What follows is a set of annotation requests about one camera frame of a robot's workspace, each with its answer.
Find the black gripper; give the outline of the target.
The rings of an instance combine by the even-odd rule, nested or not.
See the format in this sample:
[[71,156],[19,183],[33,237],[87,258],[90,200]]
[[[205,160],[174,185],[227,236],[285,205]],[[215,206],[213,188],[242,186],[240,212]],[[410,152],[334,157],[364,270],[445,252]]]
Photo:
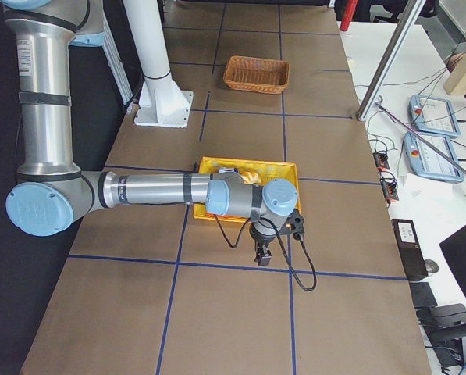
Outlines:
[[272,258],[268,245],[276,238],[276,233],[272,228],[263,233],[258,227],[264,228],[259,222],[252,223],[249,227],[249,234],[256,242],[254,261],[258,266],[267,266]]

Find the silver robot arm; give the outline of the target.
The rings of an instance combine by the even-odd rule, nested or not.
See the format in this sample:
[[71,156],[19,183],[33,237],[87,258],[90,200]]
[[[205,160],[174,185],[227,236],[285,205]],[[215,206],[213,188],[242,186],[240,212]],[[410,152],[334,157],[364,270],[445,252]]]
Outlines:
[[51,236],[99,209],[117,205],[203,205],[214,217],[244,219],[256,263],[271,259],[269,244],[301,240],[298,191],[288,180],[246,184],[234,171],[118,175],[83,171],[73,160],[70,45],[104,41],[100,1],[5,1],[5,22],[16,35],[25,160],[5,207],[15,226]]

